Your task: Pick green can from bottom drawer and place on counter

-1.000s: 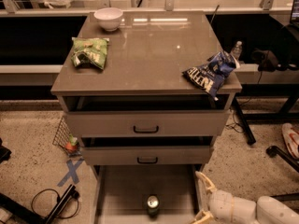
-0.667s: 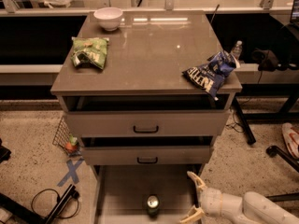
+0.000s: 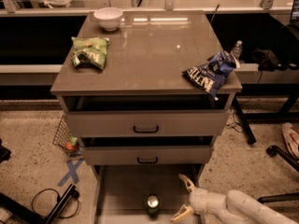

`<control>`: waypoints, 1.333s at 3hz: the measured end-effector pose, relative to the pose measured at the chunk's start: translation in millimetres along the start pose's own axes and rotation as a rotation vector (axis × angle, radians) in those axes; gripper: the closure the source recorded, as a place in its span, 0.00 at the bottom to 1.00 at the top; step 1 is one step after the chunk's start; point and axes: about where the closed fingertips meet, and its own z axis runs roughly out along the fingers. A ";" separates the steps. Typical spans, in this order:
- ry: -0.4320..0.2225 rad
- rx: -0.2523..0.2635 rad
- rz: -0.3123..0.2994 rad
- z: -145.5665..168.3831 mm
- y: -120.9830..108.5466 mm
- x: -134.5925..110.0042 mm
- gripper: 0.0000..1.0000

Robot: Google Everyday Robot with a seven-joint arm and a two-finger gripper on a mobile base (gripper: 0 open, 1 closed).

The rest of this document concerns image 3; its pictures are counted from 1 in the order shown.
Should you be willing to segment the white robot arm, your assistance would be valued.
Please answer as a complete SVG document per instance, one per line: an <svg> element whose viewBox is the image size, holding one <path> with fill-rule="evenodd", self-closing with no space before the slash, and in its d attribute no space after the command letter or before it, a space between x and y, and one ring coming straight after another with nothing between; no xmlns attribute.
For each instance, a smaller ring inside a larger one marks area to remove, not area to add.
<svg viewBox="0 0 299 224"><path fill-rule="evenodd" d="M178 178L189 192L189 204L181 206L172 216L172 222L180 222L193 214L210 214L223 224L298 224L240 190L232 189L224 195L197 188L184 174Z"/></svg>

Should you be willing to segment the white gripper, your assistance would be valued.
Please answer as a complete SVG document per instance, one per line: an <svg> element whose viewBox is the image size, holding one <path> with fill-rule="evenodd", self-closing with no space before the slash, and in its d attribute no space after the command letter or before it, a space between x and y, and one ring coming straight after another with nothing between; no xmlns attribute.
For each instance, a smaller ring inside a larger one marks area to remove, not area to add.
<svg viewBox="0 0 299 224"><path fill-rule="evenodd" d="M184 174L178 178L184 183L186 190L190 193L189 202L191 206L183 204L171 217L174 223L180 222L193 214L211 214L217 216L220 211L226 209L226 196L206 189L196 188L193 182Z"/></svg>

